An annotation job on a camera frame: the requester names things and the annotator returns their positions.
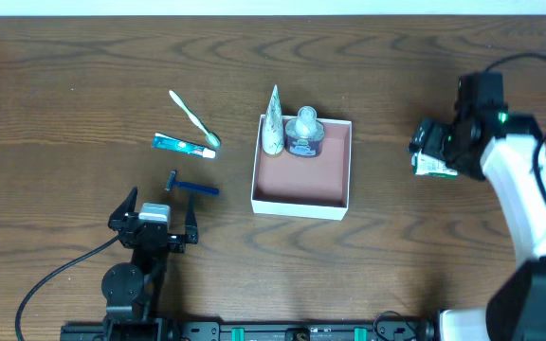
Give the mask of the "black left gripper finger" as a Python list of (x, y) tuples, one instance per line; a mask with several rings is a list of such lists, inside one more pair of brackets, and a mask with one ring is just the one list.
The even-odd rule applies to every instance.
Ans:
[(126, 199), (113, 211), (110, 220), (124, 220), (126, 215), (135, 212), (138, 188), (133, 187)]
[(194, 213), (194, 195), (193, 194), (189, 196), (184, 226), (185, 226), (185, 234), (187, 237), (198, 236), (198, 226), (197, 226), (196, 216)]

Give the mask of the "blue disposable razor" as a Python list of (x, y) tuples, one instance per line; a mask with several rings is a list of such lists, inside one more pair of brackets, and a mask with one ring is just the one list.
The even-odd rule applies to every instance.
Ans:
[(176, 175), (177, 175), (177, 171), (172, 170), (167, 180), (165, 190), (171, 191), (174, 187), (177, 187), (177, 188), (183, 188), (183, 189), (187, 189), (190, 191), (195, 191), (198, 193), (207, 194), (211, 196), (218, 196), (220, 194), (220, 190), (218, 188), (202, 186), (202, 185), (198, 185), (198, 184), (194, 184), (190, 182), (178, 181), (176, 179)]

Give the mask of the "green white soap box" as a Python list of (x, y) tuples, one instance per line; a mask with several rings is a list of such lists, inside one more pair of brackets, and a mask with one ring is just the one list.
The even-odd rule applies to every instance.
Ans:
[(426, 155), (422, 151), (412, 153), (411, 165), (413, 174), (416, 176), (456, 178), (459, 175), (456, 170), (449, 168), (444, 161)]

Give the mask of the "white floral cone tube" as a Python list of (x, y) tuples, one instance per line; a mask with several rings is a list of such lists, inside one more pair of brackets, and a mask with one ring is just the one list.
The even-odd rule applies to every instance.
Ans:
[(284, 147), (282, 105), (278, 86), (275, 85), (264, 117), (261, 146), (268, 155), (277, 155)]

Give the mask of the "blue hand soap bottle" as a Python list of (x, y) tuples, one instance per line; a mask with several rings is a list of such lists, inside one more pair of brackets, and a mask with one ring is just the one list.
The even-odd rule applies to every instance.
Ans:
[(299, 157), (319, 156), (325, 132), (313, 107), (301, 107), (298, 115), (285, 124), (284, 133), (284, 147), (289, 153)]

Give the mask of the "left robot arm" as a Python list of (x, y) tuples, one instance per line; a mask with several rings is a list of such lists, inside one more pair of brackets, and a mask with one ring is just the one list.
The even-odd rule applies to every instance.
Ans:
[(181, 333), (173, 320), (155, 313), (167, 272), (168, 256), (183, 253), (197, 244), (199, 235), (193, 197), (188, 200), (184, 231), (169, 231), (171, 208), (145, 203), (135, 211), (137, 189), (114, 210), (108, 227), (118, 241), (132, 251), (131, 260), (111, 267), (102, 278), (106, 299), (103, 319), (104, 340), (179, 340)]

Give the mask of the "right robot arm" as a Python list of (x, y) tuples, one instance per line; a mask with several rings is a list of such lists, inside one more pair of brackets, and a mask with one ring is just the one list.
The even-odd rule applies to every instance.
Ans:
[(423, 119), (409, 143), (418, 175), (458, 173), (495, 191), (515, 273), (483, 308), (440, 312), (440, 340), (546, 340), (546, 147), (535, 119), (491, 111)]

